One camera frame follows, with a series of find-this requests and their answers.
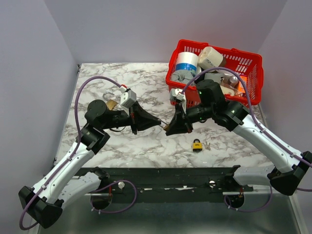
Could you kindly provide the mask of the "small brass long-shackle padlock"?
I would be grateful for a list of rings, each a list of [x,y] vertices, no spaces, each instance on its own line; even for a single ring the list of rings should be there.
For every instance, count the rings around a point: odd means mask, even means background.
[[[169,124],[167,124],[167,125],[160,125],[160,127],[164,130],[164,131],[169,131],[169,129],[170,129],[170,125]]]

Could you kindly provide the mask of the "yellow padlock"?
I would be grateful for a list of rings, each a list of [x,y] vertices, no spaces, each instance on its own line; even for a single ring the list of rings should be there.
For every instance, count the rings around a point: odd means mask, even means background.
[[[202,143],[199,139],[194,139],[192,144],[193,152],[201,152],[203,150]]]

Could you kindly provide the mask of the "silver keys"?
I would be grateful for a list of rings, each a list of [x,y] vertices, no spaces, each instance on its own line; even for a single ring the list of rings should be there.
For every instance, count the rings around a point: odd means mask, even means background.
[[[211,144],[210,143],[207,143],[207,142],[204,143],[204,147],[206,150],[209,150],[209,151],[211,150]]]

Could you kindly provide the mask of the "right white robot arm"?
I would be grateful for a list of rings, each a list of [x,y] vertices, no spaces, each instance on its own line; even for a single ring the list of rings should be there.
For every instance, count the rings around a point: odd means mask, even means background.
[[[293,195],[311,166],[311,152],[302,153],[281,141],[260,124],[246,106],[227,101],[218,83],[203,80],[197,83],[196,89],[201,103],[190,108],[186,106],[181,89],[170,91],[170,99],[176,101],[176,105],[166,135],[191,133],[193,123],[211,118],[217,125],[246,139],[272,162],[268,167],[235,167],[224,179],[228,190],[235,191],[241,185],[264,185],[272,186],[284,195]]]

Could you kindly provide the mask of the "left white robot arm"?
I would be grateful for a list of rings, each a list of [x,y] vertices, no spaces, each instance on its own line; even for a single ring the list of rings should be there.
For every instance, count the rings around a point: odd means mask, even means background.
[[[113,111],[103,100],[96,99],[88,105],[85,118],[87,123],[78,131],[75,142],[62,160],[35,185],[23,186],[18,192],[22,214],[29,214],[45,229],[60,218],[67,201],[92,190],[102,193],[107,189],[108,180],[104,176],[88,173],[80,180],[79,187],[65,191],[72,177],[109,140],[106,129],[129,126],[133,134],[137,134],[161,124],[159,118],[145,111],[137,101],[128,111]]]

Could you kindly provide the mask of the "open brass padlock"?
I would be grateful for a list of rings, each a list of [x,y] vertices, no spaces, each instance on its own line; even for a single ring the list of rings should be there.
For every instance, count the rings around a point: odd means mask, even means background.
[[[111,92],[105,92],[102,95],[104,101],[106,101],[106,105],[109,110],[114,110],[118,105],[118,103],[112,99],[113,96],[114,94]]]

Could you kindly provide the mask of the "grey cloth bundle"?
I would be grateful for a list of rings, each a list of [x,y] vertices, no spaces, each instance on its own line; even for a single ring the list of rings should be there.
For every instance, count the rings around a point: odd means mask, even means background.
[[[171,81],[187,84],[193,79],[193,74],[189,70],[177,70],[171,75]]]

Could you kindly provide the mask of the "beige bottle in basket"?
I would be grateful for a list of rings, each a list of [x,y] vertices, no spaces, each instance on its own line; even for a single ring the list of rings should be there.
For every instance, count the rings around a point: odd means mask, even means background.
[[[234,96],[235,95],[235,91],[232,88],[228,88],[228,87],[224,87],[224,86],[220,86],[222,93],[224,95],[230,95],[230,96]]]

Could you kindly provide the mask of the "white tape roll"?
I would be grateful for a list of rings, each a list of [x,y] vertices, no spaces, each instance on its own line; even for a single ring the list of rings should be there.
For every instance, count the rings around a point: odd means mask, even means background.
[[[191,52],[181,52],[177,55],[175,63],[175,70],[190,71],[193,77],[202,72],[201,67],[198,65],[198,55]]]

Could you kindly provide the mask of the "metal can in basket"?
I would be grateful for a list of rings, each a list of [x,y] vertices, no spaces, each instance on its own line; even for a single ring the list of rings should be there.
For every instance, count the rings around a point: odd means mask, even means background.
[[[239,79],[236,76],[229,77],[229,84],[230,85],[237,85],[239,83]]]

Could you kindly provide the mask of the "orange small box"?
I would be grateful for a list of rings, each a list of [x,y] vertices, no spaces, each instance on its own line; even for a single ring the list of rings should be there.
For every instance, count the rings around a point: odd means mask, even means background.
[[[238,84],[238,91],[240,93],[245,94],[246,92],[245,92],[243,84],[247,85],[247,77],[244,76],[244,75],[240,75],[240,78],[242,79],[242,82],[240,81],[239,84]]]

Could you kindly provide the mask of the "beige foam roll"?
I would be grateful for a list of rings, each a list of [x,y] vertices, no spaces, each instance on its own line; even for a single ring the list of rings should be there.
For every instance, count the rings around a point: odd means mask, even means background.
[[[198,65],[202,71],[215,67],[224,67],[226,59],[213,47],[207,46],[198,55]]]

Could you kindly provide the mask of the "red plastic basket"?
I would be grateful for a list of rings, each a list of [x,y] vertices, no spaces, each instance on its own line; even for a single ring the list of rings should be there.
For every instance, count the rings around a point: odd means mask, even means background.
[[[186,85],[186,82],[172,77],[176,70],[189,70],[195,76],[205,69],[218,66],[231,69],[240,75],[247,86],[252,105],[261,102],[264,81],[261,55],[186,39],[178,42],[170,58],[166,75],[168,89],[183,89]]]

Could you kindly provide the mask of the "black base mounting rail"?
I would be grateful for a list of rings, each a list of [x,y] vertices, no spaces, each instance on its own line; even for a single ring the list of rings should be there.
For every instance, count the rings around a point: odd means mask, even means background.
[[[57,196],[63,206],[91,194],[94,203],[114,204],[222,202],[223,195],[241,198],[251,192],[233,178],[238,166],[225,168],[83,168],[70,176]]]

